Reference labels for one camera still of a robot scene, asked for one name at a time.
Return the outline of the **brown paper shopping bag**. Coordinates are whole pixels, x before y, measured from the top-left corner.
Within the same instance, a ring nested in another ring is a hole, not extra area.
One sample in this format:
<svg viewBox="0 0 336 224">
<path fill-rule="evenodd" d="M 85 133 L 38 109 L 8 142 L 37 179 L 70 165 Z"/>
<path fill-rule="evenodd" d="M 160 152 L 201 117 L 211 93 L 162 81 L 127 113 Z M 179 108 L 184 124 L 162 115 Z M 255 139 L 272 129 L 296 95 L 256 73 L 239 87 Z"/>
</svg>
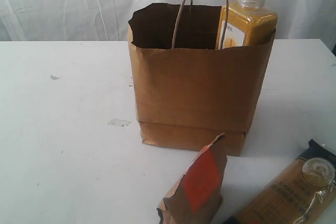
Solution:
<svg viewBox="0 0 336 224">
<path fill-rule="evenodd" d="M 264 44 L 216 49 L 221 6 L 153 3 L 129 20 L 128 45 L 142 142 L 199 151 L 225 134 L 239 156 L 275 31 Z"/>
</svg>

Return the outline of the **brown pouch orange label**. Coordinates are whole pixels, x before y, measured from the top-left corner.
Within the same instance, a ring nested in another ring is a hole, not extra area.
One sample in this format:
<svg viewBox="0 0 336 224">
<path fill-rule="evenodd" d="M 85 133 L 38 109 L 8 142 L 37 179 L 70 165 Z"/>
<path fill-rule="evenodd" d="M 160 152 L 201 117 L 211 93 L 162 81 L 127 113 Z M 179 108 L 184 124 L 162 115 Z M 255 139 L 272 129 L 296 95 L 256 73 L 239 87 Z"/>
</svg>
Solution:
<svg viewBox="0 0 336 224">
<path fill-rule="evenodd" d="M 160 223 L 211 223 L 221 204 L 227 164 L 225 134 L 204 146 L 189 168 L 160 201 Z"/>
</svg>

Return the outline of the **yellow grain bottle white cap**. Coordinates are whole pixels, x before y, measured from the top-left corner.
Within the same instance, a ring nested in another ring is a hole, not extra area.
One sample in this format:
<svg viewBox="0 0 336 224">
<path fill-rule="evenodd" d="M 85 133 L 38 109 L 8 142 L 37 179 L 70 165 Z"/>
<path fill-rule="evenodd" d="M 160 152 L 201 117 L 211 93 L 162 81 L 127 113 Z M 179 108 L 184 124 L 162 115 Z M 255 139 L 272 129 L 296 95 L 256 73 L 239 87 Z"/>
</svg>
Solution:
<svg viewBox="0 0 336 224">
<path fill-rule="evenodd" d="M 265 0 L 231 0 L 221 7 L 216 49 L 264 44 L 276 29 L 277 14 Z"/>
</svg>

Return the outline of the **clear tape scrap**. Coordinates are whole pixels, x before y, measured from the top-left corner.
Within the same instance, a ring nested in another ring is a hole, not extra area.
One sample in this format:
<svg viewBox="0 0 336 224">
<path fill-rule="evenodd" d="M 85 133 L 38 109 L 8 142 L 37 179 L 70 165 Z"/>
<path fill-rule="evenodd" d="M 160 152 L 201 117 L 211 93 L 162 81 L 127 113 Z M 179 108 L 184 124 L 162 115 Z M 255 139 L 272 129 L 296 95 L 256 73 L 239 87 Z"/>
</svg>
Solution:
<svg viewBox="0 0 336 224">
<path fill-rule="evenodd" d="M 121 120 L 121 119 L 112 119 L 108 122 L 108 125 L 117 126 L 117 127 L 126 127 L 130 124 L 130 121 Z"/>
</svg>

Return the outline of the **spaghetti packet gold seal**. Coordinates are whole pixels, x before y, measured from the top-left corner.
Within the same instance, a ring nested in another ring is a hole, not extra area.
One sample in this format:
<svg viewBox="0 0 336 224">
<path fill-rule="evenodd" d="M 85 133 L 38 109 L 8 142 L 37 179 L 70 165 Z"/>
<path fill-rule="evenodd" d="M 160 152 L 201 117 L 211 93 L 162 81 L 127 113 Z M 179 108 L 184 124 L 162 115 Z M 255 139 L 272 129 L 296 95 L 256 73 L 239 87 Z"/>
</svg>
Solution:
<svg viewBox="0 0 336 224">
<path fill-rule="evenodd" d="M 225 223 L 314 223 L 335 200 L 335 153 L 309 147 Z"/>
</svg>

